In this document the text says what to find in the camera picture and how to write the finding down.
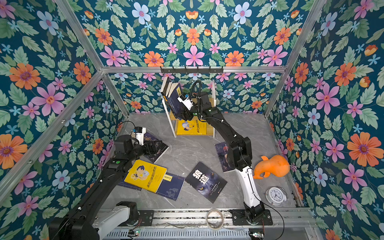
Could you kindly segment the blue book yellow label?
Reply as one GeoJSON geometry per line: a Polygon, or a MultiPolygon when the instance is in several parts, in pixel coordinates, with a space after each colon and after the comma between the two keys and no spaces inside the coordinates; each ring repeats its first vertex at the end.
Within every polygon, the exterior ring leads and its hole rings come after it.
{"type": "Polygon", "coordinates": [[[178,98],[181,95],[181,88],[179,83],[172,83],[167,80],[165,83],[165,95],[167,99],[167,103],[169,104],[175,118],[180,119],[178,116],[181,113],[181,103],[178,98]]]}
{"type": "Polygon", "coordinates": [[[182,95],[182,89],[179,83],[172,83],[170,92],[168,93],[168,99],[172,104],[174,110],[174,116],[178,119],[178,113],[180,112],[181,103],[178,101],[178,97],[182,95]]]}

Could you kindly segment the yellow cartoon cover book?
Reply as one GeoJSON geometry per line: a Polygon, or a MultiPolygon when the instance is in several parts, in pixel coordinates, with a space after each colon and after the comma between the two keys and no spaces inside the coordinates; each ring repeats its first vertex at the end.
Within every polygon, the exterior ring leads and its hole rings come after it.
{"type": "Polygon", "coordinates": [[[142,188],[152,193],[156,193],[167,173],[167,168],[136,160],[128,171],[124,182],[142,188]]]}

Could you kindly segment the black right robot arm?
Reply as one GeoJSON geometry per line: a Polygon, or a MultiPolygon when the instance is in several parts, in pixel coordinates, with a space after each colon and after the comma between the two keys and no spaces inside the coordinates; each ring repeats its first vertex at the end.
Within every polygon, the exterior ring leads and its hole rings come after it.
{"type": "Polygon", "coordinates": [[[217,107],[213,107],[208,94],[196,96],[182,94],[177,100],[183,106],[176,117],[190,121],[193,117],[207,122],[219,132],[228,146],[227,160],[235,167],[244,194],[245,217],[251,225],[256,224],[262,217],[265,206],[259,196],[253,179],[252,144],[248,137],[243,137],[225,120],[217,107]]]}

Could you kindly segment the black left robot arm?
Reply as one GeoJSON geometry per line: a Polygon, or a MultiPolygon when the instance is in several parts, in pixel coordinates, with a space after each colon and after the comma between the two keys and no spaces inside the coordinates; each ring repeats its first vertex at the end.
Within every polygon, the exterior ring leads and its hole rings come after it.
{"type": "Polygon", "coordinates": [[[115,153],[104,166],[100,176],[85,196],[64,217],[55,217],[49,224],[51,240],[100,240],[100,229],[94,228],[97,213],[115,186],[123,180],[133,161],[144,155],[154,155],[162,141],[140,144],[130,135],[115,141],[115,153]]]}

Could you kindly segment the dark portrait book left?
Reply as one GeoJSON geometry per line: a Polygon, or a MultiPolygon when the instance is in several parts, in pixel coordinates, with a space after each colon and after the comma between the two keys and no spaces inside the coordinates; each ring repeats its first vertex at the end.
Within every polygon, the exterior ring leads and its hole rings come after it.
{"type": "Polygon", "coordinates": [[[155,164],[158,159],[168,150],[169,146],[150,133],[144,134],[144,143],[153,141],[155,142],[156,152],[151,153],[150,155],[144,155],[144,157],[151,163],[155,164]]]}

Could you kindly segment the dark portrait book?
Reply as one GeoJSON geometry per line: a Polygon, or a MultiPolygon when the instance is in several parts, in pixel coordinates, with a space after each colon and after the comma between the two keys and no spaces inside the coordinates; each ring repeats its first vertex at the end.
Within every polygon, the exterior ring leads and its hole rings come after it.
{"type": "Polygon", "coordinates": [[[229,148],[226,143],[215,144],[215,148],[219,157],[219,161],[222,167],[223,172],[230,172],[235,169],[235,166],[229,162],[228,153],[229,148]]]}
{"type": "Polygon", "coordinates": [[[151,153],[150,155],[144,155],[144,157],[151,163],[155,164],[158,159],[168,150],[169,146],[150,133],[144,134],[144,143],[153,141],[155,142],[156,152],[151,153]]]}

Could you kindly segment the black book on shelf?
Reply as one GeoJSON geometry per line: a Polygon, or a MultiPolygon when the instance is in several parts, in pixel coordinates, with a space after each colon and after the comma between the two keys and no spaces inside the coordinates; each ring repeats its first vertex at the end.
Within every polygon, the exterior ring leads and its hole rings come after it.
{"type": "Polygon", "coordinates": [[[160,89],[160,93],[162,94],[163,98],[164,98],[164,101],[165,103],[167,104],[167,106],[170,108],[171,112],[174,113],[174,110],[173,110],[173,107],[172,107],[172,104],[171,102],[169,101],[168,99],[168,88],[170,86],[172,82],[166,78],[165,80],[163,80],[163,83],[162,83],[162,86],[161,86],[161,89],[160,89]]]}

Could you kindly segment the blue book front centre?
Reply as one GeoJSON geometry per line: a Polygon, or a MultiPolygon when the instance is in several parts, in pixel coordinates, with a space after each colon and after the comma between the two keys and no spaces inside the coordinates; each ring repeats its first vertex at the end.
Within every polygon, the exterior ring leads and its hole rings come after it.
{"type": "Polygon", "coordinates": [[[176,201],[181,193],[184,182],[185,178],[171,173],[167,173],[164,176],[163,181],[159,186],[156,194],[168,198],[170,200],[176,201]]]}

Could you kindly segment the blue book under yellow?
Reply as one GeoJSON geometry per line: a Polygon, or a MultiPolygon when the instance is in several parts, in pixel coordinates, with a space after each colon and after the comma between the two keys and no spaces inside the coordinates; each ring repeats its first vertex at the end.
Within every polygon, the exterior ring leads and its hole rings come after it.
{"type": "Polygon", "coordinates": [[[141,191],[141,190],[142,190],[142,188],[137,187],[137,186],[132,185],[132,184],[129,184],[129,183],[126,183],[126,182],[124,182],[124,181],[119,182],[119,183],[118,183],[118,186],[120,186],[120,187],[124,187],[124,188],[128,188],[128,189],[137,190],[137,191],[141,191]]]}

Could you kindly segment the dark portrait book right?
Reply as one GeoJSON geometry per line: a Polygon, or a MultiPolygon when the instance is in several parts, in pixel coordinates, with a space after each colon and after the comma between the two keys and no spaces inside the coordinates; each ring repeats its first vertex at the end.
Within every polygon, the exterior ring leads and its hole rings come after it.
{"type": "Polygon", "coordinates": [[[229,148],[226,143],[215,144],[215,148],[219,157],[219,161],[222,167],[223,172],[230,172],[235,169],[235,166],[229,162],[228,153],[229,148]]]}

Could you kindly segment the black wolf cover book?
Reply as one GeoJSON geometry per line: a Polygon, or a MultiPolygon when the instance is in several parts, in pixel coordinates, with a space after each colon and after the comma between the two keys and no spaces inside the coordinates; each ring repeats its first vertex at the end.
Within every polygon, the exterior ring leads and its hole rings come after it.
{"type": "Polygon", "coordinates": [[[216,201],[227,184],[224,178],[202,162],[198,162],[185,181],[211,203],[216,201]]]}

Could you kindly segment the orange gourd toy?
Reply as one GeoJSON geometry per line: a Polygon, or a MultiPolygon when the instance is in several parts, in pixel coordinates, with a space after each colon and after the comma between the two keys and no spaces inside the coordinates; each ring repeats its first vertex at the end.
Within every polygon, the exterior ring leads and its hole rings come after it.
{"type": "Polygon", "coordinates": [[[289,171],[290,164],[284,157],[275,155],[269,159],[266,156],[262,156],[262,161],[257,163],[254,168],[253,178],[261,180],[263,178],[268,178],[270,174],[281,178],[287,175],[289,171]]]}

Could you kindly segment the white alarm clock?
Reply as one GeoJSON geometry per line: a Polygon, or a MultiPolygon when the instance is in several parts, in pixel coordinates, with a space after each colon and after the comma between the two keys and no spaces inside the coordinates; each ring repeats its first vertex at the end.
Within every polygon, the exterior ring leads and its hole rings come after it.
{"type": "Polygon", "coordinates": [[[270,187],[266,193],[266,200],[273,206],[278,206],[287,200],[286,192],[280,187],[270,187]]]}

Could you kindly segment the black hook rail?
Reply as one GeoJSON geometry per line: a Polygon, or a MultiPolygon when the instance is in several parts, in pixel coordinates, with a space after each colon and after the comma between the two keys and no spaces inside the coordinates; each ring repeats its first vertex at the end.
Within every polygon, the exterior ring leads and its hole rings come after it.
{"type": "Polygon", "coordinates": [[[160,67],[163,74],[221,74],[223,67],[160,67]]]}

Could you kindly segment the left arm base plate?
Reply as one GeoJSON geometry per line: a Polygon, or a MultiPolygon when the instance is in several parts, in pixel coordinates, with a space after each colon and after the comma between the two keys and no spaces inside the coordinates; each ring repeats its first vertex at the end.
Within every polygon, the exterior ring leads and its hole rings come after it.
{"type": "Polygon", "coordinates": [[[153,210],[139,210],[137,217],[129,218],[127,221],[121,223],[119,227],[148,227],[152,226],[154,220],[153,210]]]}

